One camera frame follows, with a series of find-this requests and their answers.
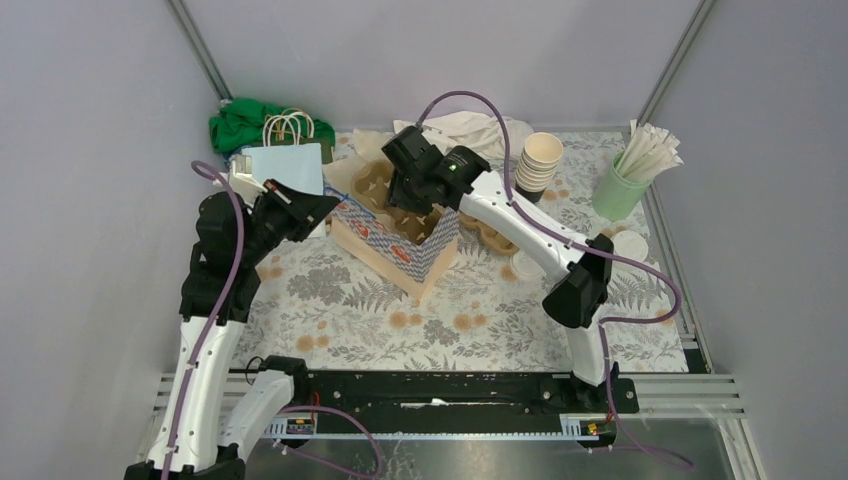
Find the blue checkered paper bag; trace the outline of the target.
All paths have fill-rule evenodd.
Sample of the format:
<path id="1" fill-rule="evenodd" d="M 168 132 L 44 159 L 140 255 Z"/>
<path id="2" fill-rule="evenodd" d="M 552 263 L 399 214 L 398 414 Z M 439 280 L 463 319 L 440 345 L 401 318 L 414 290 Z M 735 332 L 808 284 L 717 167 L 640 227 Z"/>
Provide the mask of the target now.
<path id="1" fill-rule="evenodd" d="M 459 216 L 441 207 L 414 214 L 388 204 L 393 165 L 386 132 L 356 129 L 338 137 L 324 167 L 325 194 L 339 200 L 330 235 L 336 243 L 414 299 L 426 296 L 458 252 Z"/>

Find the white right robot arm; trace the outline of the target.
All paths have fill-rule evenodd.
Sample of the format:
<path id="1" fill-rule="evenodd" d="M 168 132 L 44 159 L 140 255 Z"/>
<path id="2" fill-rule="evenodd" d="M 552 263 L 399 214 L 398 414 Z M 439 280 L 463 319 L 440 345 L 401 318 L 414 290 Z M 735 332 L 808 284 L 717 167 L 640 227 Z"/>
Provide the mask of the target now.
<path id="1" fill-rule="evenodd" d="M 566 330 L 573 362 L 575 402 L 597 412 L 613 398 L 595 316 L 608 299 L 613 245 L 560 224 L 513 192 L 503 176 L 471 149 L 442 153 L 421 128 L 407 126 L 381 148 L 394 167 L 389 203 L 414 213 L 435 206 L 463 213 L 503 235 L 553 281 L 545 313 Z"/>

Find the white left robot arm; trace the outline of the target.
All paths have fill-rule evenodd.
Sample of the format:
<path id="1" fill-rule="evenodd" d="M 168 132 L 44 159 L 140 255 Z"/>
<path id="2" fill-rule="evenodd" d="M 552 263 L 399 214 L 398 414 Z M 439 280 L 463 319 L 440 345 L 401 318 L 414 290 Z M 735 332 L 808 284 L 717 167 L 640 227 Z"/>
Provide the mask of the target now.
<path id="1" fill-rule="evenodd" d="M 222 413 L 230 361 L 261 284 L 258 264 L 280 243 L 302 242 L 338 206 L 267 180 L 253 204 L 228 190 L 198 207 L 198 240 L 181 287 L 180 352 L 162 425 L 128 479 L 242 479 L 263 431 L 309 401 L 304 361 L 270 356 L 248 392 Z"/>

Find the white coffee lid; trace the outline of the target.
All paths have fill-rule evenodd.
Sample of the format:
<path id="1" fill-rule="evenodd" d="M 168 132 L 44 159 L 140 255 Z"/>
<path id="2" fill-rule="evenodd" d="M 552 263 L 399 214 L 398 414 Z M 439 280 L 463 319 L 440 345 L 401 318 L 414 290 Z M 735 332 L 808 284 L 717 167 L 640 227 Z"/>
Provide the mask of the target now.
<path id="1" fill-rule="evenodd" d="M 540 280 L 545 277 L 542 267 L 525 251 L 517 251 L 509 260 L 509 267 L 516 278 L 520 280 Z"/>

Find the light blue paper bag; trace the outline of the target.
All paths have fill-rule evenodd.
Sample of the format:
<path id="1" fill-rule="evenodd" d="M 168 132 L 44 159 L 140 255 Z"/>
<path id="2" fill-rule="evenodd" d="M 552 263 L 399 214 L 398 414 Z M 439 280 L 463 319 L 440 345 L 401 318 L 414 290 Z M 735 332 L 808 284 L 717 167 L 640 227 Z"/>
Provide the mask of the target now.
<path id="1" fill-rule="evenodd" d="M 249 158 L 248 170 L 258 182 L 275 179 L 282 184 L 309 194 L 324 193 L 321 146 L 318 144 L 270 146 L 272 140 L 294 140 L 301 137 L 300 127 L 290 121 L 294 114 L 270 117 L 265 128 L 267 136 L 260 146 L 243 148 L 241 153 Z"/>

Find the white cloth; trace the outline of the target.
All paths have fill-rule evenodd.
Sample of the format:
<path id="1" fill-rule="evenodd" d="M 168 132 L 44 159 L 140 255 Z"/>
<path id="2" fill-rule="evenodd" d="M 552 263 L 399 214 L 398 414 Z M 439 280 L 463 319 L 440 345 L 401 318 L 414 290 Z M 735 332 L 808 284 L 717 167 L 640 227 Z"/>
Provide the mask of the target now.
<path id="1" fill-rule="evenodd" d="M 428 118 L 422 126 L 427 141 L 447 154 L 453 147 L 468 147 L 485 160 L 502 160 L 506 153 L 518 157 L 525 140 L 534 133 L 526 122 L 504 118 L 509 139 L 506 147 L 501 126 L 494 116 L 472 111 L 458 111 L 448 115 Z"/>

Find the floral tablecloth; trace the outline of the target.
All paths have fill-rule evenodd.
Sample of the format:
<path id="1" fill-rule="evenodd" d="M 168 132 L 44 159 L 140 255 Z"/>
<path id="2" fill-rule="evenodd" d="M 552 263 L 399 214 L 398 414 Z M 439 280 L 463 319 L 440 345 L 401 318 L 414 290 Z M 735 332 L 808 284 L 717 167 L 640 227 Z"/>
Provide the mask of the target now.
<path id="1" fill-rule="evenodd" d="M 537 204 L 595 236 L 631 231 L 651 241 L 642 207 L 624 221 L 597 216 L 590 197 L 622 133 L 555 134 L 564 144 L 554 182 Z M 423 299 L 408 296 L 331 238 L 284 243 L 258 267 L 262 285 L 231 368 L 254 357 L 303 358 L 313 369 L 567 371 L 566 330 L 541 306 L 552 283 L 516 276 L 479 233 L 459 228 L 453 263 Z M 656 277 L 616 262 L 599 316 L 655 318 L 670 309 Z M 688 372 L 674 319 L 609 324 L 622 372 Z"/>

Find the stack of brown cup carriers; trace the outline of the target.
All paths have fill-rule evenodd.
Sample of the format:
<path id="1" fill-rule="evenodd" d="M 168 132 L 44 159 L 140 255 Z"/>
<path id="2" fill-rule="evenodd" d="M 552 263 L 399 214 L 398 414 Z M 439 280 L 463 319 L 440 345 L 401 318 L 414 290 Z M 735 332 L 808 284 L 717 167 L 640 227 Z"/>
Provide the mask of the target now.
<path id="1" fill-rule="evenodd" d="M 495 253 L 503 256 L 512 256 L 519 251 L 518 246 L 478 219 L 464 213 L 459 213 L 459 220 L 464 227 L 477 231 L 480 234 L 482 243 Z"/>

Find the green cloth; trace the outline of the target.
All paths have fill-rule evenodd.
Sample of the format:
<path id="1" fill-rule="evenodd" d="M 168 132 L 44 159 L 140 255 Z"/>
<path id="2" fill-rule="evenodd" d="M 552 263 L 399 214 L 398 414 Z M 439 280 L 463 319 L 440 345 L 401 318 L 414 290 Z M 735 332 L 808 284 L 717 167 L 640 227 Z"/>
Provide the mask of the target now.
<path id="1" fill-rule="evenodd" d="M 298 107 L 279 106 L 259 100 L 238 97 L 222 104 L 208 120 L 209 138 L 216 153 L 232 153 L 248 144 L 262 143 L 267 136 L 265 124 L 270 117 L 294 114 L 290 121 L 307 138 L 336 142 L 336 132 L 327 122 Z"/>

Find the stack of black paper cups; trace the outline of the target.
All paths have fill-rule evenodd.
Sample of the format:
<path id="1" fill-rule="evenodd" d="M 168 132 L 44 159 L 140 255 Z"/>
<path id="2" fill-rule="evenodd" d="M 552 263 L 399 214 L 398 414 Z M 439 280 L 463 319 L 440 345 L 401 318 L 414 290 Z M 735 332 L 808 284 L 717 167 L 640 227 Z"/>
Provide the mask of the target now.
<path id="1" fill-rule="evenodd" d="M 537 203 L 556 175 L 564 156 L 564 145 L 551 133 L 536 132 L 528 136 L 515 169 L 515 190 L 532 203 Z"/>

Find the green straw holder cup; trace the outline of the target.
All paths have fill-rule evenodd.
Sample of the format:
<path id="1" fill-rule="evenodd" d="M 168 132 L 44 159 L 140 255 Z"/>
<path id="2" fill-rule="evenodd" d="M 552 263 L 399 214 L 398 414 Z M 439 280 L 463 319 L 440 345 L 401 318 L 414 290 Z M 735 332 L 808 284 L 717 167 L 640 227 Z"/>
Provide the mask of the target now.
<path id="1" fill-rule="evenodd" d="M 594 211 L 609 221 L 626 219 L 641 201 L 652 181 L 633 182 L 617 170 L 624 152 L 619 152 L 610 163 L 592 196 Z"/>

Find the stack of white lids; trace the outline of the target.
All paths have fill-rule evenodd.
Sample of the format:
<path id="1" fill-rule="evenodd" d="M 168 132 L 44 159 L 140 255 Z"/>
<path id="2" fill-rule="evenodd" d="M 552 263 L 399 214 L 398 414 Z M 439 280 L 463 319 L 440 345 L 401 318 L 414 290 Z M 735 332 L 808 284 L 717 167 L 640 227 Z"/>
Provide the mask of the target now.
<path id="1" fill-rule="evenodd" d="M 612 238 L 613 253 L 639 264 L 643 263 L 649 253 L 649 245 L 645 238 L 631 230 L 622 230 L 615 233 Z"/>

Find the bundle of white wrapped straws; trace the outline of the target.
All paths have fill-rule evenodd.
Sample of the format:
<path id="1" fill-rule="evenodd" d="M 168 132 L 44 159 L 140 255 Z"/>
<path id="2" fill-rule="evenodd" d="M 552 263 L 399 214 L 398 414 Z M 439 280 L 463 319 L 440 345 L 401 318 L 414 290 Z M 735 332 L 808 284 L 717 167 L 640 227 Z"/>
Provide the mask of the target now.
<path id="1" fill-rule="evenodd" d="M 633 183 L 653 181 L 656 176 L 684 164 L 678 153 L 680 140 L 669 130 L 650 123 L 630 121 L 630 141 L 613 161 L 613 170 Z"/>

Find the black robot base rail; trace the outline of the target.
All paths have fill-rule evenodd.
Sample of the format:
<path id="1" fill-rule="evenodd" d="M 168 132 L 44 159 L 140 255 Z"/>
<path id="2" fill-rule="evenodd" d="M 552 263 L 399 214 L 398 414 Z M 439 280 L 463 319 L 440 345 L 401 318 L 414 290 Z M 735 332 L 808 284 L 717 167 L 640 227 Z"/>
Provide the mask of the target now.
<path id="1" fill-rule="evenodd" d="M 289 405 L 323 435 L 554 434 L 563 415 L 604 423 L 635 414 L 634 382 L 612 371 L 591 386 L 570 373 L 313 370 L 304 360 L 269 356 L 252 369 L 292 376 Z"/>

